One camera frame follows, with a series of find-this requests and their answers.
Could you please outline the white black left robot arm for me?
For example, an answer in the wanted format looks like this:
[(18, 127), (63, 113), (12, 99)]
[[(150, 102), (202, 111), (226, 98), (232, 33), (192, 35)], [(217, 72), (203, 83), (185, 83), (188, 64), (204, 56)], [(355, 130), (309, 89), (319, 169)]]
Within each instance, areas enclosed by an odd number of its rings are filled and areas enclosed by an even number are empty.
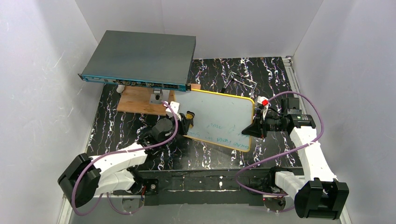
[(195, 114), (179, 114), (180, 119), (166, 116), (132, 145), (113, 153), (89, 157), (79, 154), (57, 180), (64, 195), (77, 208), (95, 196), (117, 190), (144, 194), (153, 181), (144, 179), (137, 167), (153, 159), (177, 136), (193, 127)]

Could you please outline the yellow black eraser pad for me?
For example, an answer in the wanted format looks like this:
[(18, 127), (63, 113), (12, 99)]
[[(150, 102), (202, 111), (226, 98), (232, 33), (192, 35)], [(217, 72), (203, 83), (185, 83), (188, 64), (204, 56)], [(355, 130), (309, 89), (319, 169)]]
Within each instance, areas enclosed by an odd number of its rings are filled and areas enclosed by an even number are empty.
[(187, 113), (185, 114), (185, 120), (186, 120), (186, 124), (188, 125), (188, 128), (191, 129), (194, 126), (194, 117), (195, 114), (191, 111), (187, 111)]

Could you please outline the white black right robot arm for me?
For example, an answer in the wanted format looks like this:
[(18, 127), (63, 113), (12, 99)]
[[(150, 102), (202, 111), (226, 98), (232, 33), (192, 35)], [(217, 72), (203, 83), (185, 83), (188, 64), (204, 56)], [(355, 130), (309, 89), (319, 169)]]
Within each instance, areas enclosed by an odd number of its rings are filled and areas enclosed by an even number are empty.
[(313, 117), (300, 109), (299, 98), (283, 98), (280, 112), (270, 108), (266, 97), (257, 97), (255, 107), (253, 123), (242, 133), (261, 139), (266, 138), (268, 132), (287, 133), (295, 145), (304, 175), (297, 176), (290, 168), (272, 167), (260, 186), (250, 184), (243, 188), (251, 193), (273, 196), (280, 203), (274, 211), (290, 209), (284, 198), (288, 196), (300, 218), (339, 219), (349, 187), (339, 182), (329, 168), (318, 142), (321, 134), (317, 134)]

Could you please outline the yellow-framed whiteboard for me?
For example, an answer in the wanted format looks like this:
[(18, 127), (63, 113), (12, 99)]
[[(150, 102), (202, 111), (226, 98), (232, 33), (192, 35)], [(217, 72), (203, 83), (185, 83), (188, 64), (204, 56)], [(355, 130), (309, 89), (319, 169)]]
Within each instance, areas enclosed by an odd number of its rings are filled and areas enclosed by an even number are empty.
[(192, 89), (177, 91), (175, 101), (180, 104), (180, 113), (195, 115), (186, 137), (232, 150), (250, 150), (252, 139), (241, 132), (253, 122), (251, 98)]

